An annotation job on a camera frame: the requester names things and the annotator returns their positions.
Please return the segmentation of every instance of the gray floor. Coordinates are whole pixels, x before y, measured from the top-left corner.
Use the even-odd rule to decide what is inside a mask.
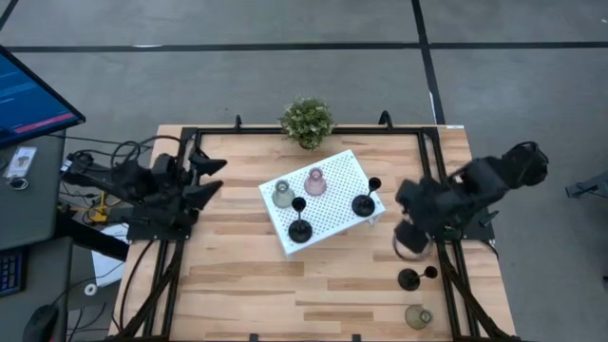
[[[2,9],[8,0],[0,0]],[[605,1],[423,0],[431,43],[608,41]],[[20,0],[0,32],[10,46],[280,42],[415,42],[409,1]],[[418,50],[23,53],[88,123],[69,134],[111,140],[159,124],[273,124],[289,101],[319,96],[342,124],[386,109],[398,124],[434,122]],[[448,124],[464,124],[473,154],[534,140],[550,174],[511,193],[495,229],[518,334],[540,341],[608,335],[608,202],[567,199],[565,185],[608,169],[608,49],[433,50]],[[67,151],[93,145],[69,142]],[[90,276],[77,250],[74,279]],[[116,286],[75,291],[82,322],[106,328]],[[77,311],[71,315],[75,324]],[[82,333],[89,339],[103,333]]]

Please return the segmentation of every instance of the white perforated tray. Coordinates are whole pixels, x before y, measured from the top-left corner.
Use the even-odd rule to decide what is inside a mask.
[[[321,196],[310,196],[304,191],[304,181],[313,167],[318,167],[323,171],[323,178],[327,183],[327,190]],[[293,242],[288,234],[290,224],[297,219],[297,212],[294,208],[290,206],[281,209],[273,203],[275,184],[279,180],[288,181],[295,196],[306,200],[302,219],[312,225],[313,236],[304,243]],[[375,193],[371,194],[376,204],[373,215],[368,218],[360,218],[352,211],[352,200],[358,195],[367,195],[369,187],[368,177],[351,150],[338,153],[275,180],[267,181],[259,186],[259,191],[275,227],[276,235],[287,256],[353,227],[355,224],[364,221],[374,224],[386,211],[384,204]]]

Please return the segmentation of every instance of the floor stripe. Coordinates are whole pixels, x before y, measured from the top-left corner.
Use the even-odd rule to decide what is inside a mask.
[[[418,37],[420,38],[420,50],[422,52],[422,61],[425,65],[425,74],[427,75],[427,86],[430,92],[430,100],[432,101],[433,117],[436,124],[446,124],[444,107],[441,104],[439,86],[437,85],[437,77],[435,75],[435,66],[433,65],[433,59],[428,48],[427,29],[425,27],[425,18],[422,15],[420,0],[411,0],[411,6],[414,11],[414,18],[416,19]]]
[[[418,43],[271,43],[271,44],[204,44],[147,46],[80,46],[80,47],[6,47],[10,52],[190,52],[190,51],[298,51],[298,50],[365,50],[420,48]]]
[[[12,10],[14,10],[15,6],[17,6],[18,2],[19,0],[10,0],[9,5],[4,10],[4,13],[2,13],[2,16],[0,16],[0,30],[2,30],[4,25],[9,20],[10,14],[12,13]]]
[[[608,48],[608,42],[431,43],[430,49]]]

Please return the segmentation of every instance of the monitor screen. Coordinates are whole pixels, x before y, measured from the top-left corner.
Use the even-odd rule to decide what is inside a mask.
[[[0,52],[0,147],[84,121],[82,114],[14,56]]]

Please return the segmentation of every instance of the butcher block tabletop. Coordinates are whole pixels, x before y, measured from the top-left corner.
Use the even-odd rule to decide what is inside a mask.
[[[158,134],[179,137],[183,125],[162,125]],[[471,160],[462,127],[438,126],[448,173]],[[421,274],[439,269],[436,251],[422,261],[406,262],[393,252],[393,229],[401,218],[395,193],[404,179],[423,176],[414,135],[331,135],[319,150],[303,150],[283,135],[204,135],[202,150],[228,164],[202,183],[222,180],[185,243],[171,340],[239,340],[250,333],[260,340],[449,341],[450,327],[441,274],[423,278],[406,292],[397,275],[405,268]],[[257,188],[303,166],[352,150],[368,177],[378,177],[387,212],[374,226],[359,224],[287,259]],[[175,155],[178,145],[155,142],[160,153]],[[114,315],[119,316],[128,276],[146,241],[131,245]],[[506,333],[514,334],[496,256],[477,241],[463,241],[471,290]],[[133,277],[125,305],[125,322],[150,292],[159,243],[154,242]],[[168,251],[167,262],[173,250]],[[456,292],[462,331],[467,334],[462,299]],[[405,310],[419,304],[433,320],[417,331],[405,322]],[[160,333],[165,295],[156,311],[154,333]]]

